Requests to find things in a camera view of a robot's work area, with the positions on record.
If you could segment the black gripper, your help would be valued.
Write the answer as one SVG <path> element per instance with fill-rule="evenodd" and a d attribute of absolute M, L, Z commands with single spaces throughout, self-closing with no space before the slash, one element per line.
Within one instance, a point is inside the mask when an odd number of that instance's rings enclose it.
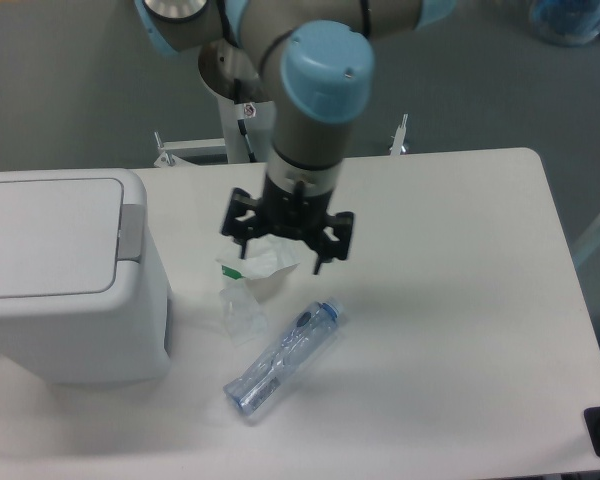
<path fill-rule="evenodd" d="M 316 254 L 313 273 L 323 264 L 348 259 L 354 230 L 354 213 L 327 213 L 333 190 L 309 195 L 308 186 L 297 182 L 288 192 L 265 176 L 262 197 L 234 188 L 230 194 L 221 234 L 239 246 L 245 259 L 250 240 L 271 234 L 303 241 Z"/>

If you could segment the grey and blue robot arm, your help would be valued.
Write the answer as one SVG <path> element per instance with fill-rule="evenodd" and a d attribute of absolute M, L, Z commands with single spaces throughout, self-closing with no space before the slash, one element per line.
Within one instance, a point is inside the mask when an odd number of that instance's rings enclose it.
<path fill-rule="evenodd" d="M 451 1 L 139 1 L 161 50 L 218 41 L 243 52 L 276 117 L 262 195 L 231 193 L 221 229 L 241 247 L 274 235 L 318 264 L 348 257 L 355 216 L 330 214 L 347 143 L 371 96 L 372 41 L 448 16 Z"/>

